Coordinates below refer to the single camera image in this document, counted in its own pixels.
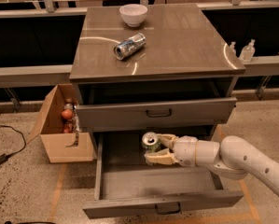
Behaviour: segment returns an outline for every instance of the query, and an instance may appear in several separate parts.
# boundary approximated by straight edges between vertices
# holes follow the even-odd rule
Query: cabinet
[[[139,32],[146,45],[117,60],[114,46]],[[243,72],[194,4],[148,7],[136,29],[123,23],[118,7],[90,7],[70,74],[80,125],[99,136],[96,200],[86,214],[169,214],[240,200],[241,192],[223,189],[206,169],[147,166],[140,138],[146,131],[210,138],[228,120]]]

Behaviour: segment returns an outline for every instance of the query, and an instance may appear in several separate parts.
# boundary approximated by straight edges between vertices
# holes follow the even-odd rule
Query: white robotic arm
[[[228,136],[220,145],[190,136],[146,133],[143,144],[145,147],[155,144],[167,147],[158,152],[147,152],[147,163],[206,167],[217,175],[231,179],[243,179],[249,173],[279,196],[279,163],[240,137]]]

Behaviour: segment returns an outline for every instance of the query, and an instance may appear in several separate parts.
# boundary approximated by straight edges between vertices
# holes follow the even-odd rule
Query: cardboard box
[[[77,102],[71,84],[57,85],[47,96],[39,111],[28,142],[40,136],[50,162],[93,161],[96,146],[88,133],[79,133],[78,146],[75,133],[63,133],[62,111],[64,104]]]

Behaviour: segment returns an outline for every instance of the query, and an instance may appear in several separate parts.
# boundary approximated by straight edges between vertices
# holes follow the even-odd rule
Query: bowl
[[[145,19],[147,14],[147,7],[140,4],[128,4],[120,7],[120,17],[128,26],[137,27]]]

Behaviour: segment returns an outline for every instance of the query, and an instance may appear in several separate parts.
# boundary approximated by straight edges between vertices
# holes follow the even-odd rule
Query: can
[[[151,152],[159,151],[160,140],[158,136],[153,132],[145,133],[142,137],[142,147],[148,149]]]
[[[123,60],[134,54],[145,44],[146,37],[139,33],[116,45],[114,47],[114,54],[119,60]]]

